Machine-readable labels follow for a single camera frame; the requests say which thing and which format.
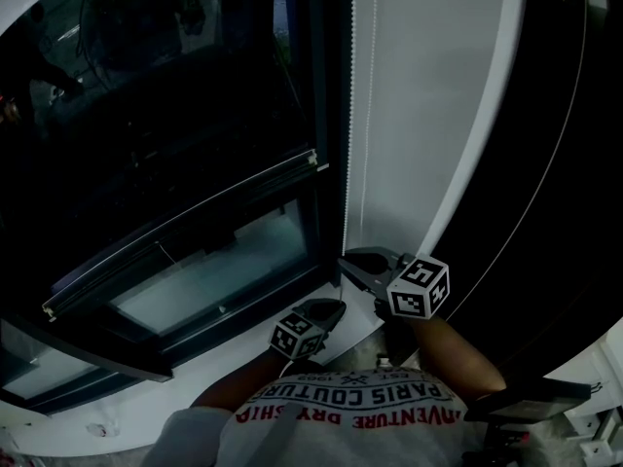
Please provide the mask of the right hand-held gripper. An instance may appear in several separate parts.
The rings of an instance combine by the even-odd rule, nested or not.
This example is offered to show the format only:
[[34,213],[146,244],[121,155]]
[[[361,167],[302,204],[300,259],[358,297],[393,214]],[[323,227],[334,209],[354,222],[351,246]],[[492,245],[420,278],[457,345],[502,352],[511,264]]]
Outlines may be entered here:
[[342,274],[393,316],[430,319],[450,294],[449,266],[427,255],[397,255],[384,247],[347,250]]

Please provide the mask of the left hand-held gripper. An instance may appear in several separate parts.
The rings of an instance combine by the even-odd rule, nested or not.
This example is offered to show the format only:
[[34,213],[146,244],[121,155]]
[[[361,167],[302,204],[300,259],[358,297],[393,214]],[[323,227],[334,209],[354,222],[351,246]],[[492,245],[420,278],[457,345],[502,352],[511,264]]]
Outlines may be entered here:
[[346,304],[335,299],[307,300],[293,306],[276,321],[269,344],[291,361],[309,358],[340,323],[346,310]]

